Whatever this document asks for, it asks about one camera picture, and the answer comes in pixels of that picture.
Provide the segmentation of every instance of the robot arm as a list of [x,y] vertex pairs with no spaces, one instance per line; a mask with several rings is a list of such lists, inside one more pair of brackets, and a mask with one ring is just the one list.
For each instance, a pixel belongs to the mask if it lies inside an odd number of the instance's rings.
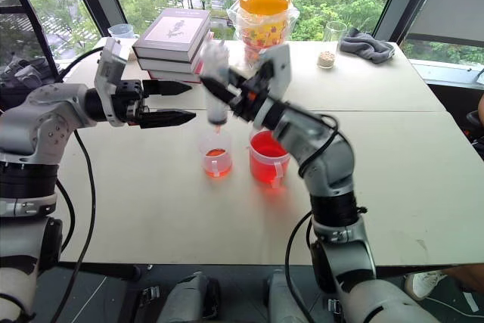
[[[311,200],[317,237],[311,246],[316,280],[326,293],[337,293],[346,321],[435,322],[396,286],[376,279],[361,217],[366,209],[357,207],[353,193],[353,152],[336,120],[280,101],[290,74],[288,47],[271,48],[250,79],[229,70],[229,83],[238,94],[214,79],[201,77],[202,83],[230,105],[235,116],[252,121],[256,128],[272,130],[296,159]],[[333,119],[333,125],[325,118]]]
[[29,318],[38,272],[59,259],[62,222],[48,215],[57,200],[58,164],[74,130],[106,120],[113,126],[174,126],[195,117],[184,110],[150,112],[144,99],[162,90],[121,81],[127,56],[108,39],[95,89],[45,85],[0,117],[0,320]]

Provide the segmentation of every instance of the gray cloth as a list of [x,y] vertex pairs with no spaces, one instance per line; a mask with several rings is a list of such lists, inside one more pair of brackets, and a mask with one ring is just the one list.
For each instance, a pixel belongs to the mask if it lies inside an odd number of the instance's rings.
[[348,35],[341,39],[340,50],[356,54],[374,64],[385,62],[395,53],[391,44],[377,41],[369,34],[360,33],[356,28],[351,28]]

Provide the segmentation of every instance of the measuring cup handle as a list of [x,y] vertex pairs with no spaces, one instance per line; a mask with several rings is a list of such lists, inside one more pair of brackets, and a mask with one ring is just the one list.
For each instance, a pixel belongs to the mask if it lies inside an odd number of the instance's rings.
[[214,177],[220,176],[219,166],[216,160],[212,160],[212,173]]
[[284,177],[284,169],[282,168],[282,164],[279,162],[274,163],[275,167],[275,178],[272,181],[272,187],[277,188],[281,185],[281,179]]

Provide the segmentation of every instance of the floor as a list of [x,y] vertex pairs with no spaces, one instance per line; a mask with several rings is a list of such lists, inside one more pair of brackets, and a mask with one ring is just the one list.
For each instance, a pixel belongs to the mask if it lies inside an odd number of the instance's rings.
[[[79,273],[76,286],[66,305],[59,322],[128,322],[127,314],[133,301],[133,292],[139,289],[159,285],[162,299],[140,310],[136,322],[156,321],[161,309],[161,302],[177,281],[195,271],[203,271],[208,276],[217,278],[222,289],[222,306],[219,318],[230,321],[267,321],[267,309],[262,302],[262,280],[277,266],[153,266],[148,270],[142,266],[143,275],[137,282],[125,282],[100,275]],[[58,302],[70,278],[70,270],[52,269],[44,273],[38,281],[34,311],[35,322],[50,321]],[[311,308],[314,319],[318,322],[332,322],[332,315],[325,308],[324,297],[315,283],[312,267],[294,266],[291,275],[302,294],[306,306]],[[402,286],[403,277],[390,281]],[[482,307],[472,313],[469,305],[450,278],[442,280],[431,295],[467,314],[484,315],[484,296],[473,294],[477,305]],[[476,322],[484,318],[468,318],[448,307],[424,300],[422,307],[427,309],[441,322]]]

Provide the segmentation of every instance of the shoe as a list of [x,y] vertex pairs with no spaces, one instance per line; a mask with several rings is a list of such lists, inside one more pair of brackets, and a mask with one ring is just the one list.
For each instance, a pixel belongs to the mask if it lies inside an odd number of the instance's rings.
[[411,274],[405,279],[405,292],[414,300],[423,300],[432,293],[433,288],[446,276],[439,270]]

